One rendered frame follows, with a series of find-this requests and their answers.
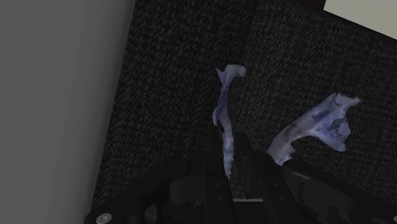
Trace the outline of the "pale blue crumpled scrap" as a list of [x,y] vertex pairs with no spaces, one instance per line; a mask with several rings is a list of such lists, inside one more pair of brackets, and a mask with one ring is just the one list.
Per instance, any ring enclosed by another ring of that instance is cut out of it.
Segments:
[[291,143],[297,139],[312,136],[327,144],[330,148],[343,152],[345,140],[351,130],[346,113],[349,108],[361,102],[359,97],[350,98],[341,93],[333,93],[317,106],[284,128],[276,135],[267,150],[274,162],[282,166],[292,159],[295,152]]

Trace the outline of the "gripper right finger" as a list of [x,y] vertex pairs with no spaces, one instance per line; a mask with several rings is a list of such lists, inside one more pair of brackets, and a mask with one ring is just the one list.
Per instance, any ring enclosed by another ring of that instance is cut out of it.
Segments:
[[246,197],[262,199],[268,224],[397,224],[392,206],[299,160],[277,165],[234,136],[234,160]]

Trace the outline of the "dark grey fabric sofa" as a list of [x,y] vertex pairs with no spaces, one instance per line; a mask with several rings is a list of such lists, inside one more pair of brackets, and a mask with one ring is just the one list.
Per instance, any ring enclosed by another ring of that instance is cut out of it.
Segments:
[[[348,109],[343,152],[316,137],[299,160],[397,206],[397,40],[299,0],[137,0],[92,209],[170,157],[207,151],[221,90],[215,68],[246,68],[228,92],[234,136],[267,153],[280,131],[333,93]],[[268,224],[262,199],[228,178],[237,224]]]

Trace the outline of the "pale blue strip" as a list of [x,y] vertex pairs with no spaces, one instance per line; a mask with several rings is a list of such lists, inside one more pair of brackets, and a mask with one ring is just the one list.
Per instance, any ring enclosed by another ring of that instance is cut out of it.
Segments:
[[217,105],[212,112],[212,122],[215,126],[220,124],[221,143],[223,150],[223,167],[227,178],[231,176],[234,156],[232,123],[228,116],[228,92],[234,78],[244,77],[246,68],[241,65],[229,64],[222,71],[215,68],[221,82],[221,90]]

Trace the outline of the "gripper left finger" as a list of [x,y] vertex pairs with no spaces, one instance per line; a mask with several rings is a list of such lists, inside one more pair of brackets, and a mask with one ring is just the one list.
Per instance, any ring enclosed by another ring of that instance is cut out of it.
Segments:
[[207,148],[188,162],[168,158],[92,209],[83,224],[167,224],[189,202],[199,199],[203,208],[181,224],[237,224],[216,127],[209,131]]

